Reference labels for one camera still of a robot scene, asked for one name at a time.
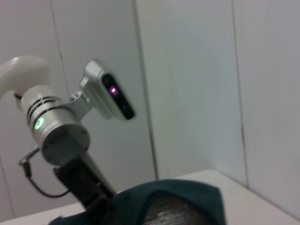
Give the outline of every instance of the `silver metal cylinder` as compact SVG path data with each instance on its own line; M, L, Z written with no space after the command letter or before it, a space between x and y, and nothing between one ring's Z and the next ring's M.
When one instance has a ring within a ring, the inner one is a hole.
M62 165L89 148L88 131L50 87L30 88L21 105L33 137L49 163Z

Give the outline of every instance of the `white curved pipe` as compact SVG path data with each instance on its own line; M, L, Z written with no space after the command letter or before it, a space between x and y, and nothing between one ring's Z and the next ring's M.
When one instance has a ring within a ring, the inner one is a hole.
M0 66L0 100L10 90L22 96L33 86L49 84L49 72L47 62L38 56L20 56L5 62Z

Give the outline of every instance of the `black cable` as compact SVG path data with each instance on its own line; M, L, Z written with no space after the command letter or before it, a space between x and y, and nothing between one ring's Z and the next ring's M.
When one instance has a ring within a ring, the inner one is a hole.
M23 96L22 95L18 95L18 94L14 94L14 96L15 96L15 98L17 98L17 99L19 99L19 100L21 100L22 98L23 98Z
M48 194L45 191L43 191L31 177L28 177L28 180L39 193L41 193L42 195L44 195L48 198L61 198L70 192L70 190L68 190L60 195L51 195L51 194Z
M23 170L25 172L25 176L28 178L29 182L33 185L33 187L42 195L48 197L48 198L61 198L65 195L67 195L70 190L65 191L64 193L60 194L60 195L51 195L46 193L45 191L43 191L37 184L36 182L32 179L32 173L31 173L31 166L30 166L30 162L29 161L25 161L22 163L22 167Z

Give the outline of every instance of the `green led light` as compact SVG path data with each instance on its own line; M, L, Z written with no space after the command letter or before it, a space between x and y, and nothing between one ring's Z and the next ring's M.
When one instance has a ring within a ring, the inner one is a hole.
M36 124L34 125L34 128L39 129L41 127L41 125L43 124L43 122L44 122L44 118L43 117L39 118L37 120Z

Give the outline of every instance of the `dark green cloth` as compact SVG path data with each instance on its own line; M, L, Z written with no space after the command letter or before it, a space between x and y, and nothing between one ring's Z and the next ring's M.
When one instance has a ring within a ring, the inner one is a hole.
M200 212L212 225L225 225L225 213L219 189L189 180L158 180L130 188L112 199L124 225L141 225L148 208L162 196L174 196ZM50 225L90 225L86 214L56 219Z

